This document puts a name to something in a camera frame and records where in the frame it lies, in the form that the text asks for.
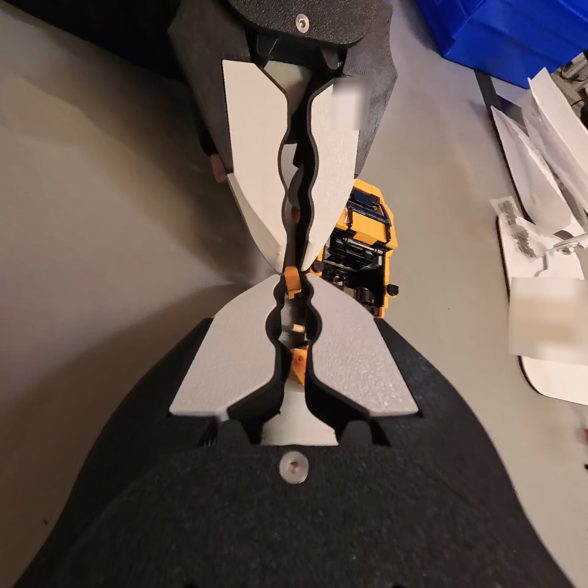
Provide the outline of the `yellow lego car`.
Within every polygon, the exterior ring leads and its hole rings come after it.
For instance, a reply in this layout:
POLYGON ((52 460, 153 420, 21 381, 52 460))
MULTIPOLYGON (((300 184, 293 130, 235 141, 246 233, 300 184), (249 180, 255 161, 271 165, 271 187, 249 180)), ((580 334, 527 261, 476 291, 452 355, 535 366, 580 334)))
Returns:
POLYGON ((383 318, 399 288, 390 281, 390 258, 398 246, 393 213, 382 192, 356 179, 334 230, 309 272, 383 318))

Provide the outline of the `white paper bag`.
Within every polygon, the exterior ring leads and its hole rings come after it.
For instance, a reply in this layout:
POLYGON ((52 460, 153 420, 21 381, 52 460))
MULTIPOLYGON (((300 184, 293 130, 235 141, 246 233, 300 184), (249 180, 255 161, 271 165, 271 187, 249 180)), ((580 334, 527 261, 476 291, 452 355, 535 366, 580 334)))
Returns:
POLYGON ((581 209, 587 211, 587 129, 543 68, 528 78, 527 131, 581 209))
POLYGON ((538 232, 583 233, 540 151, 515 121, 494 106, 490 110, 518 198, 538 232))

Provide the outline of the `clear bag of dark pieces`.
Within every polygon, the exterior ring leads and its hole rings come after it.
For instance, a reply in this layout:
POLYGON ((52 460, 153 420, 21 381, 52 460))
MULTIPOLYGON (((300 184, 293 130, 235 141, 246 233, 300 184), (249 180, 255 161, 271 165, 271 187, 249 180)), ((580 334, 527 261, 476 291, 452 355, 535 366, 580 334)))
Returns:
POLYGON ((530 265, 541 261, 548 266, 550 246, 548 237, 531 221, 525 220, 514 197, 494 198, 489 204, 496 213, 500 252, 507 261, 530 265))

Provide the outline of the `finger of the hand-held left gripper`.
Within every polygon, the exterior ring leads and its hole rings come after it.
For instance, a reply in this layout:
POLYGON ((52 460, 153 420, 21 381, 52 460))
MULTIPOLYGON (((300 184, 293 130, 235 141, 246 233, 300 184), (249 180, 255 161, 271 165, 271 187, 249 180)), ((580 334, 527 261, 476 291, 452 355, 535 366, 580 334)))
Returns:
POLYGON ((359 132, 364 128, 364 83, 330 82, 315 92, 308 110, 311 219, 300 268, 309 270, 333 231, 352 191, 359 132))
POLYGON ((232 172, 227 179, 247 228, 276 273, 293 259, 293 196, 298 180, 287 145, 301 101, 301 67, 224 60, 224 94, 232 172))

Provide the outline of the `blue plastic bin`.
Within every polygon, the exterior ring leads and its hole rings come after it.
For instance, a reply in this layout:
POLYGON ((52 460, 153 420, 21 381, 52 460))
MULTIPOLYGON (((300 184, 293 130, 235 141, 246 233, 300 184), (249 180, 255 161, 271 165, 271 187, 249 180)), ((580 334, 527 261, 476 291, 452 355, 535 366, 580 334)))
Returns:
POLYGON ((587 1, 416 1, 439 54, 528 88, 587 50, 587 1))

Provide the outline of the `person's left forearm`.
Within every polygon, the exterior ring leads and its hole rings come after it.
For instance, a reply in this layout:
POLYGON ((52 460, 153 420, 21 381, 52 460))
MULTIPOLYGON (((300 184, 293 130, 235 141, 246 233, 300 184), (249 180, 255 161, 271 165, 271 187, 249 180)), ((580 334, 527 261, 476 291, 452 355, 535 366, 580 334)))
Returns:
POLYGON ((180 1, 8 1, 83 40, 185 82, 168 34, 180 1))

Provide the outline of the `silver metal rod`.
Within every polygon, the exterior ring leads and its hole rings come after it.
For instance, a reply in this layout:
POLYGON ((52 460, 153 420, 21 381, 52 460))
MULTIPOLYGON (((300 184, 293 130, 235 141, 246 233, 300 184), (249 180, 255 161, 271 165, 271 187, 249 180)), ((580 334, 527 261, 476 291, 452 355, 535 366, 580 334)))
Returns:
POLYGON ((569 239, 560 240, 554 244, 550 249, 546 250, 542 256, 543 266, 538 272, 534 274, 534 277, 539 277, 549 269, 550 258, 557 253, 566 255, 573 254, 576 249, 583 249, 587 245, 587 232, 582 233, 578 236, 572 236, 569 239))

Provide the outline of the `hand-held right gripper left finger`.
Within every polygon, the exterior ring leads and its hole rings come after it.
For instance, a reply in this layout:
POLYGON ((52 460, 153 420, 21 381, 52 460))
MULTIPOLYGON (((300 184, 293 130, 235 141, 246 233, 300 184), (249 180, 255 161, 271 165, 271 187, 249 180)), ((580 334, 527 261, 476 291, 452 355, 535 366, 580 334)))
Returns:
POLYGON ((216 313, 169 407, 172 415, 231 418, 230 409, 270 382, 276 348, 266 323, 278 309, 280 283, 272 275, 216 313))

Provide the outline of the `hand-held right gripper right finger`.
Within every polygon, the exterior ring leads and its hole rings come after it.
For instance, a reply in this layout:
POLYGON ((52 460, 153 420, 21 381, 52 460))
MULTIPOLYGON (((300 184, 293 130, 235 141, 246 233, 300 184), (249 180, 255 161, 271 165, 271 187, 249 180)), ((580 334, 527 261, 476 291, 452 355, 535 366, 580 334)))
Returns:
POLYGON ((306 383, 367 417, 418 411, 375 317, 359 302, 310 274, 309 310, 315 320, 306 383))

